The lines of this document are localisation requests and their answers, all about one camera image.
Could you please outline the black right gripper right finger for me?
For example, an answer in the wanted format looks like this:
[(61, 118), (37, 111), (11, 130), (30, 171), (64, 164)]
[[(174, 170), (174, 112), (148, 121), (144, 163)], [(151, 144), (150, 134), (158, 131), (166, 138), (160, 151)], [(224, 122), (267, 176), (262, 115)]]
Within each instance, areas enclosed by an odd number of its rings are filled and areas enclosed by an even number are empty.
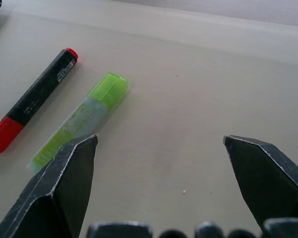
[(226, 135), (223, 144), (242, 197), (257, 224), (298, 218), (298, 166), (275, 145)]

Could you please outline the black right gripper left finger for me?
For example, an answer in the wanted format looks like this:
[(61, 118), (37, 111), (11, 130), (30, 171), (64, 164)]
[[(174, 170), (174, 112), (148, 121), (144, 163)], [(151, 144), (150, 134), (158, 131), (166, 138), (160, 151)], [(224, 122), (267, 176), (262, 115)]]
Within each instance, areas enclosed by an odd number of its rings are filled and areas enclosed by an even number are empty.
[(60, 147), (0, 223), (0, 238), (77, 238), (87, 210), (96, 134)]

